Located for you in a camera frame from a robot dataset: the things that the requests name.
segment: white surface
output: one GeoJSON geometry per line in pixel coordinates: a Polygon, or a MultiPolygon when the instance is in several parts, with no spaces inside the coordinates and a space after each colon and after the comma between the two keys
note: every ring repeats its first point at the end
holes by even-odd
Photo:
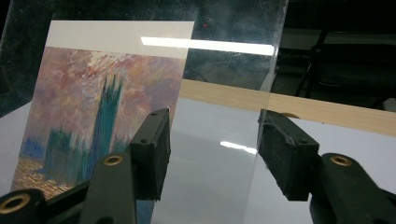
{"type": "Polygon", "coordinates": [[[186,59],[188,49],[145,46],[142,36],[190,39],[193,21],[52,21],[47,47],[186,59]]]}
{"type": "Polygon", "coordinates": [[[30,104],[0,118],[0,196],[11,188],[30,104]]]}
{"type": "MultiPolygon", "coordinates": [[[[28,110],[26,105],[0,119],[1,194],[11,184],[28,110]]],[[[152,223],[312,223],[308,203],[288,202],[261,158],[248,195],[246,181],[250,181],[253,155],[219,144],[228,141],[254,147],[258,116],[257,112],[179,99],[163,199],[155,205],[152,223]]],[[[320,143],[319,154],[352,157],[379,187],[396,193],[395,137],[293,121],[320,143]]]]}
{"type": "Polygon", "coordinates": [[[245,110],[178,99],[172,154],[152,223],[243,223],[255,155],[257,119],[245,110]]]}

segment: painting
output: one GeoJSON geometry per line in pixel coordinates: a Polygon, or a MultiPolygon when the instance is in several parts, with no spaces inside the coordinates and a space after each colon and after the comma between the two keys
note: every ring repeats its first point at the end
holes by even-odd
{"type": "Polygon", "coordinates": [[[46,47],[12,190],[47,199],[123,151],[148,113],[175,112],[185,59],[46,47]]]}

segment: white table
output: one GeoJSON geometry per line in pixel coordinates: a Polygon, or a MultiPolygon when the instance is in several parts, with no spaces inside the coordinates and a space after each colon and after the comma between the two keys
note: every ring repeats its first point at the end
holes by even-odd
{"type": "MultiPolygon", "coordinates": [[[[0,194],[9,191],[29,107],[25,105],[0,119],[0,194]]],[[[178,100],[163,199],[155,205],[152,223],[312,222],[309,203],[288,202],[261,157],[254,164],[254,154],[220,145],[229,141],[255,147],[258,116],[255,111],[178,100]],[[227,120],[230,125],[224,126],[227,120]],[[204,185],[194,188],[194,182],[203,181],[204,185]]],[[[319,154],[335,152],[354,158],[380,188],[396,193],[395,137],[293,121],[320,143],[319,154]]]]}

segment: black chair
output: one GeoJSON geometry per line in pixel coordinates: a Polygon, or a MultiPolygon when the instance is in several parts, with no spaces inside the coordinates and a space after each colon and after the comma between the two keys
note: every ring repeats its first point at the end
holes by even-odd
{"type": "Polygon", "coordinates": [[[328,34],[337,29],[342,31],[338,32],[338,36],[351,33],[370,34],[370,37],[396,34],[395,16],[392,12],[388,10],[389,14],[382,13],[382,18],[373,14],[381,13],[375,7],[386,5],[376,4],[374,7],[375,3],[370,1],[361,1],[360,5],[354,5],[355,3],[357,2],[343,1],[331,9],[328,24],[321,31],[317,44],[311,49],[310,64],[298,86],[296,96],[307,81],[304,95],[306,98],[311,97],[312,91],[375,96],[378,98],[372,105],[375,107],[390,97],[396,97],[396,46],[325,43],[328,34]]]}

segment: wooden board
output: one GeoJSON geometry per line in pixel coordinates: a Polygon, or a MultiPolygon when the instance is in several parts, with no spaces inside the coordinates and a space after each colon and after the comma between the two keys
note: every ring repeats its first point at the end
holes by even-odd
{"type": "Polygon", "coordinates": [[[180,97],[253,111],[268,108],[313,120],[362,131],[396,136],[396,113],[335,103],[252,91],[183,79],[180,97]]]}

